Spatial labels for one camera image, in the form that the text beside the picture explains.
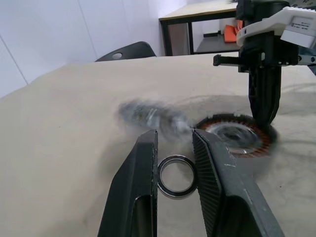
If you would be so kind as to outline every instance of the blurry object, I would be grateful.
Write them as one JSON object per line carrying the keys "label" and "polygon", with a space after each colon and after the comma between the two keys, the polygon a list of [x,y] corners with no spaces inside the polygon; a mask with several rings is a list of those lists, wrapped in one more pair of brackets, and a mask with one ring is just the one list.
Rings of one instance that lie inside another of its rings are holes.
{"label": "blurry object", "polygon": [[131,125],[160,129],[167,139],[181,138],[192,131],[184,113],[157,102],[134,100],[122,104],[118,113]]}
{"label": "blurry object", "polygon": [[108,53],[96,62],[149,57],[156,57],[153,49],[147,42],[140,41]]}
{"label": "blurry object", "polygon": [[217,114],[201,121],[197,128],[218,136],[230,153],[239,158],[268,155],[277,139],[277,133],[271,126],[268,131],[263,131],[252,117],[246,115]]}

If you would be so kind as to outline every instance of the white robot part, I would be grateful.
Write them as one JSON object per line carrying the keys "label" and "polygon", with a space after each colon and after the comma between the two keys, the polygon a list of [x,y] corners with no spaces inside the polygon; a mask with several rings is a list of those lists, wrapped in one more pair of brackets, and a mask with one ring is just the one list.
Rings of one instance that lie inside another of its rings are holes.
{"label": "white robot part", "polygon": [[243,45],[247,37],[274,31],[281,40],[303,47],[316,44],[315,10],[285,7],[273,16],[242,28],[237,34],[237,44]]}

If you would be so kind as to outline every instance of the table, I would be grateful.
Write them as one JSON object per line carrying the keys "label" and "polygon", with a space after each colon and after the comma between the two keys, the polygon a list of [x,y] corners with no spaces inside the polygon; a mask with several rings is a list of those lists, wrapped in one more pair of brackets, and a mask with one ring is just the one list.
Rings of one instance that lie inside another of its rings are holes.
{"label": "table", "polygon": [[[236,53],[225,53],[235,56]],[[250,114],[247,74],[213,67],[214,54],[72,64],[0,100],[0,235],[95,237],[111,180],[143,131],[116,118],[120,103],[160,100],[199,121]],[[280,141],[256,180],[287,237],[316,232],[316,81],[284,67]],[[158,136],[158,158],[183,154]],[[206,236],[197,192],[158,192],[158,236]]]}
{"label": "table", "polygon": [[[231,18],[236,15],[236,6],[237,3],[229,3],[228,1],[223,0],[214,0],[210,2],[202,2],[186,5],[162,18],[159,19],[162,29],[162,36],[164,42],[164,49],[166,56],[172,56],[172,46],[171,46],[171,38],[169,33],[169,25],[173,24],[188,24],[188,36],[189,36],[189,48],[190,54],[195,54],[194,46],[193,46],[193,30],[192,30],[192,22],[197,21],[208,21],[208,20],[216,20],[223,18]],[[229,45],[227,49],[223,49],[222,39],[212,40],[212,44],[215,44],[215,50],[212,52],[230,52],[230,51],[238,51],[239,48],[237,46],[233,47]],[[210,53],[207,51],[198,50],[196,53]]]}

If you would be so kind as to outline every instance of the metal ring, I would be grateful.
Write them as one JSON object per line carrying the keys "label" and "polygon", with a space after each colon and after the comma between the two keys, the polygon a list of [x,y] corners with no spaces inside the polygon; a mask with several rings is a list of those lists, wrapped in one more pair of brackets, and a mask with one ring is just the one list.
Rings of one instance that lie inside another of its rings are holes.
{"label": "metal ring", "polygon": [[[173,191],[170,190],[166,187],[166,185],[163,183],[162,181],[162,172],[163,170],[170,164],[173,163],[182,163],[182,164],[186,164],[187,166],[189,166],[192,170],[193,173],[193,181],[190,184],[190,186],[188,188],[186,188],[185,190],[182,191]],[[158,187],[160,189],[160,191],[168,198],[172,198],[172,199],[182,199],[182,198],[186,198],[188,196],[190,196],[195,189],[198,186],[198,172],[197,169],[194,165],[194,163],[189,160],[188,158],[186,158],[185,156],[182,155],[172,155],[169,156],[167,158],[165,158],[162,162],[159,163],[158,165]]]}

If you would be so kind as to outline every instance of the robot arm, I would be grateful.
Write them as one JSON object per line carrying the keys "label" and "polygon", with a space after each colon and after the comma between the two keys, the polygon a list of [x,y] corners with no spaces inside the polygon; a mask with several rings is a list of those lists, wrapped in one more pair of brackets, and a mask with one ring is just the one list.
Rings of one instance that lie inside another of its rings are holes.
{"label": "robot arm", "polygon": [[269,126],[277,114],[281,67],[314,65],[313,56],[299,55],[299,46],[316,44],[316,12],[293,6],[313,6],[312,0],[239,0],[236,18],[244,21],[237,35],[239,57],[214,57],[214,66],[238,66],[249,73],[248,97],[252,115],[261,127]]}

